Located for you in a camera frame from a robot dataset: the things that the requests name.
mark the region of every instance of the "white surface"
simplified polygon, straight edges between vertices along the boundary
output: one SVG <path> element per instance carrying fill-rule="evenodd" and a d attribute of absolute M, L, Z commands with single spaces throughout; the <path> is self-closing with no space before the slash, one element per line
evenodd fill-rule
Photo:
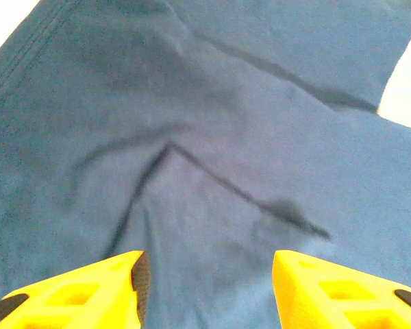
<path fill-rule="evenodd" d="M 0 46 L 38 0 L 0 0 Z M 411 127 L 411 42 L 388 81 L 379 115 Z"/>

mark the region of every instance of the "yellow plastic part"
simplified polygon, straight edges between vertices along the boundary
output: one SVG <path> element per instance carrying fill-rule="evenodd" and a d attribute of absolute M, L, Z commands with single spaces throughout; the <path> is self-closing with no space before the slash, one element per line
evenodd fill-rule
<path fill-rule="evenodd" d="M 140 328 L 132 268 L 141 256 L 147 263 L 143 252 L 128 252 L 11 292 L 4 298 L 29 298 L 0 321 L 0 329 Z"/>
<path fill-rule="evenodd" d="M 283 329 L 411 329 L 411 288 L 288 250 L 275 253 L 273 288 Z"/>

